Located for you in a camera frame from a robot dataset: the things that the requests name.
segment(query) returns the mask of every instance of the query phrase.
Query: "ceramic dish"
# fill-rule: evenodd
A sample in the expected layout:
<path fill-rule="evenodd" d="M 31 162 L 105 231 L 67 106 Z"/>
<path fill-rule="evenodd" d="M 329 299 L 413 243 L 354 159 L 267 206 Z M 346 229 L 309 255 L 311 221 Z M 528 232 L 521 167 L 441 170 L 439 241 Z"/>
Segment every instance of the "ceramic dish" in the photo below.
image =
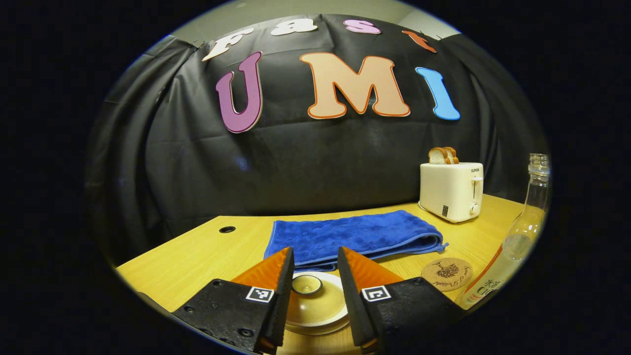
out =
<path fill-rule="evenodd" d="M 303 335 L 324 335 L 336 332 L 349 323 L 348 317 L 344 316 L 342 319 L 333 322 L 331 324 L 322 325 L 320 327 L 299 327 L 297 325 L 285 324 L 285 329 L 292 333 L 298 333 Z"/>
<path fill-rule="evenodd" d="M 292 291 L 285 323 L 297 327 L 320 327 L 332 324 L 348 314 L 339 277 L 325 272 L 308 271 L 295 273 L 293 278 L 301 275 L 317 277 L 322 281 L 322 288 L 309 295 Z"/>
<path fill-rule="evenodd" d="M 314 294 L 322 288 L 322 280 L 311 275 L 299 275 L 292 280 L 292 290 L 297 294 Z"/>

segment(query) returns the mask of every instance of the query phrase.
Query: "glass bottle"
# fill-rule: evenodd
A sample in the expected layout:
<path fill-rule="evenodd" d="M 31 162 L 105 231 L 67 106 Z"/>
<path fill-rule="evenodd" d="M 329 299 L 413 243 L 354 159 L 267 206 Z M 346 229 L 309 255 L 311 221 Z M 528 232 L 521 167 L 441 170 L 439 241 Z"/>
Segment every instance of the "glass bottle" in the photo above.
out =
<path fill-rule="evenodd" d="M 456 304 L 468 310 L 492 290 L 500 289 L 519 269 L 537 241 L 548 210 L 550 166 L 548 156 L 530 154 L 530 182 L 524 209 L 513 221 L 495 256 L 462 294 Z"/>

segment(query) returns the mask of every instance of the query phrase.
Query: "white toaster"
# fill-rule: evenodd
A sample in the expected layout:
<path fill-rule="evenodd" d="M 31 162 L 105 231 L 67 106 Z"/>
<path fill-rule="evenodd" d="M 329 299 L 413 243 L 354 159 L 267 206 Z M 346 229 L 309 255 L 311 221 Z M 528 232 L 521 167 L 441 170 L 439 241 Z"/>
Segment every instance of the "white toaster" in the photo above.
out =
<path fill-rule="evenodd" d="M 452 223 L 480 214 L 484 170 L 481 163 L 421 164 L 418 206 Z"/>

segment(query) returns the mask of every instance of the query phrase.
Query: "wooden table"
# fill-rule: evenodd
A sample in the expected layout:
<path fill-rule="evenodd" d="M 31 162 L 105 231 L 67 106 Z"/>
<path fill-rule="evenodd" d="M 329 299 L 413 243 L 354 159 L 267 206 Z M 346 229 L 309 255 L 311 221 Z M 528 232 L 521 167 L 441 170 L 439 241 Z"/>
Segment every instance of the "wooden table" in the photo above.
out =
<path fill-rule="evenodd" d="M 232 280 L 263 259 L 275 220 L 328 220 L 405 210 L 435 226 L 449 243 L 441 253 L 393 255 L 376 260 L 390 271 L 410 279 L 420 276 L 438 258 L 461 258 L 473 266 L 474 280 L 491 260 L 522 204 L 483 196 L 480 215 L 452 224 L 419 208 L 416 203 L 351 212 L 281 217 L 220 216 L 119 266 L 117 271 L 136 291 L 143 292 L 169 312 L 175 311 L 212 279 Z M 234 226 L 230 233 L 219 229 Z M 452 300 L 463 287 L 445 292 Z M 353 345 L 350 327 L 331 334 L 307 336 L 285 330 L 283 354 L 361 354 Z"/>

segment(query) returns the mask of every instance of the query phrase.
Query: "bread slice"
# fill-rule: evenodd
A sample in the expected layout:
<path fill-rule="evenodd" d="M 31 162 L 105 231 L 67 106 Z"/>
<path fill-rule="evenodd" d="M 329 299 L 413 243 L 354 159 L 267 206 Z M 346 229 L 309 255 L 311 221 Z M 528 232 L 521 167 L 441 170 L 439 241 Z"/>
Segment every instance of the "bread slice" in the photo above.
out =
<path fill-rule="evenodd" d="M 459 164 L 460 161 L 458 157 L 456 157 L 456 150 L 452 147 L 443 147 L 443 149 L 447 152 L 447 158 L 449 159 L 449 164 Z"/>
<path fill-rule="evenodd" d="M 451 164 L 444 148 L 432 148 L 428 154 L 430 164 Z"/>

